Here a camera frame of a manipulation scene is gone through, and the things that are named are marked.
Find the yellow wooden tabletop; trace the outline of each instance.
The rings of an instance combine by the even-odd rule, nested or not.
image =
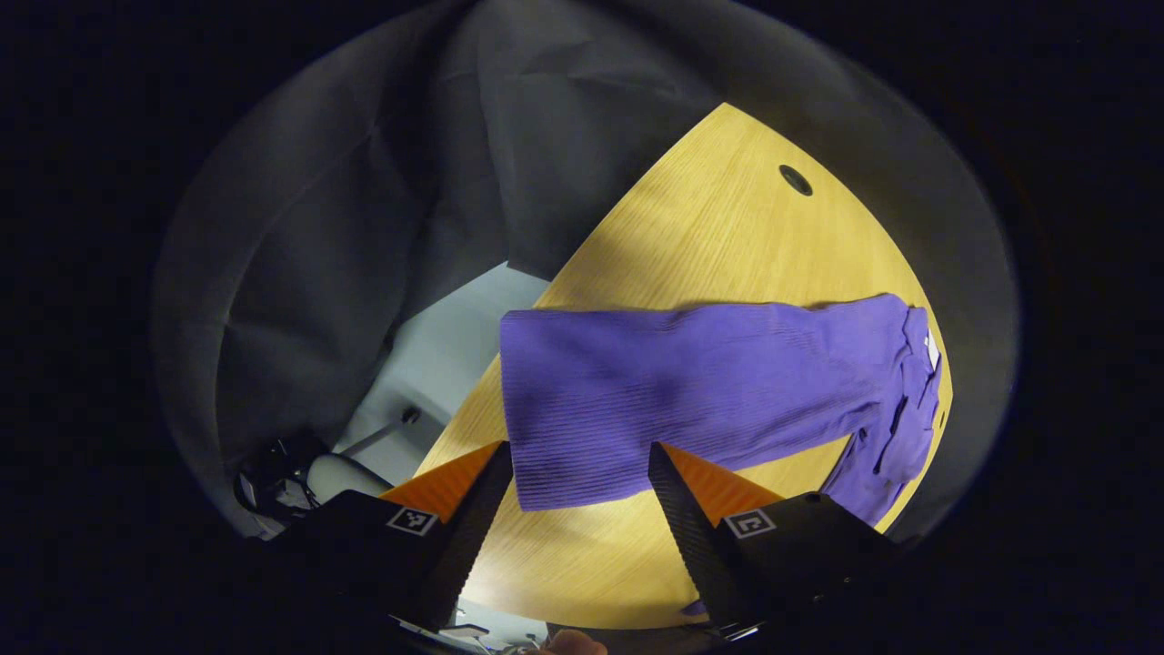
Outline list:
[[[781,164],[800,171],[812,194],[794,190]],[[534,306],[815,305],[883,292],[930,307],[901,251],[849,188],[780,134],[721,105],[627,191]],[[932,309],[930,327],[944,356]],[[927,469],[953,398],[949,362],[938,396]],[[495,358],[419,472],[503,439]],[[740,474],[783,497],[816,491],[846,442]],[[878,529],[888,527],[916,486],[917,480],[906,487]],[[595,628],[690,622],[679,611],[698,597],[653,492],[527,513],[518,507],[512,484],[463,596],[532,619]]]

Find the ribbed knit fabric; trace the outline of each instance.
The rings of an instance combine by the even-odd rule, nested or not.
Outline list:
[[[739,470],[853,434],[821,490],[868,524],[921,474],[941,364],[892,294],[810,311],[512,311],[505,423],[525,511],[650,489],[652,441]]]

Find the clothing tag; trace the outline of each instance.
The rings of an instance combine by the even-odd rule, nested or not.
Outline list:
[[[937,341],[934,340],[934,333],[925,335],[925,350],[930,353],[930,371],[937,371],[941,356],[938,355]]]

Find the purple garment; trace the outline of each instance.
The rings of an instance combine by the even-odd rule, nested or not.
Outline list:
[[[821,490],[868,524],[921,474],[937,411],[924,308],[511,311],[502,392],[530,511],[647,490],[651,442],[731,470],[854,434]]]

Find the finger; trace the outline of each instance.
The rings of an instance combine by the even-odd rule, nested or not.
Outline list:
[[[584,632],[563,629],[554,635],[548,647],[556,655],[606,655],[606,647],[590,639]]]

